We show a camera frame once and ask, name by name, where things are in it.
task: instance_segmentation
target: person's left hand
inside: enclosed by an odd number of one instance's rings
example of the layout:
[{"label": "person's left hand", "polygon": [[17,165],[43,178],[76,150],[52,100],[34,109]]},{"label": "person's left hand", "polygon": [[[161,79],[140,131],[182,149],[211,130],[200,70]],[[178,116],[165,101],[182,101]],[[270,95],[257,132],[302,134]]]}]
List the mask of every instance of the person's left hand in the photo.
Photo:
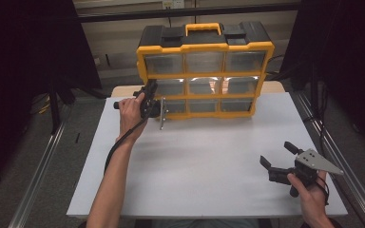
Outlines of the person's left hand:
[{"label": "person's left hand", "polygon": [[[134,127],[141,118],[141,102],[144,99],[144,93],[141,93],[137,98],[127,98],[119,102],[120,106],[120,136],[119,140],[129,129]],[[136,142],[144,131],[146,123],[136,128],[126,140]]]}]

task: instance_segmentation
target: white tabletop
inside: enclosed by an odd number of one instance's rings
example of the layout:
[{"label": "white tabletop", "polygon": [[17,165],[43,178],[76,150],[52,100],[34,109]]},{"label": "white tabletop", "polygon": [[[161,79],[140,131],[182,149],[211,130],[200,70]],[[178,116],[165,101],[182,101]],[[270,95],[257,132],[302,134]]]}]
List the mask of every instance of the white tabletop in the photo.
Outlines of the white tabletop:
[{"label": "white tabletop", "polygon": [[[109,98],[67,215],[85,218],[119,133]],[[133,148],[122,216],[146,219],[272,218],[300,215],[290,186],[270,182],[259,164],[294,166],[285,141],[315,148],[288,93],[262,94],[252,118],[169,121],[150,119]],[[331,179],[328,215],[347,211]]]}]

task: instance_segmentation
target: gray floor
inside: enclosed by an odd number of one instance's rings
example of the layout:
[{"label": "gray floor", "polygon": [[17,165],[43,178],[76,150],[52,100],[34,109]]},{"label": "gray floor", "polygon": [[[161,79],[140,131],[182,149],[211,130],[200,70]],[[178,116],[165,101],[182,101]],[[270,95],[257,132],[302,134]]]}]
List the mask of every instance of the gray floor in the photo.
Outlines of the gray floor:
[{"label": "gray floor", "polygon": [[[105,94],[110,94],[114,86],[136,85],[142,81],[137,76],[111,77],[102,80]],[[283,82],[291,90],[288,82]],[[89,98],[82,91],[75,90],[77,103],[72,107],[62,139],[60,140],[48,172],[29,213],[26,227],[77,227],[82,221],[65,215],[74,187],[79,179],[86,154],[92,142],[97,123],[104,107],[103,101]],[[44,100],[33,109],[43,105]],[[318,147],[318,137],[310,123],[305,123]],[[365,186],[365,137],[353,129],[353,123],[333,98],[329,99],[325,115],[325,125],[334,137],[347,162]],[[8,227],[21,201],[34,171],[41,160],[50,138],[51,120],[49,110],[44,114],[34,114],[28,130],[10,162],[2,170],[0,182],[0,227]],[[344,194],[342,196],[350,216],[336,218],[343,227],[363,227],[365,217],[344,180],[338,179]],[[301,218],[273,219],[275,227],[299,227]],[[124,219],[120,227],[133,227],[134,220]]]}]

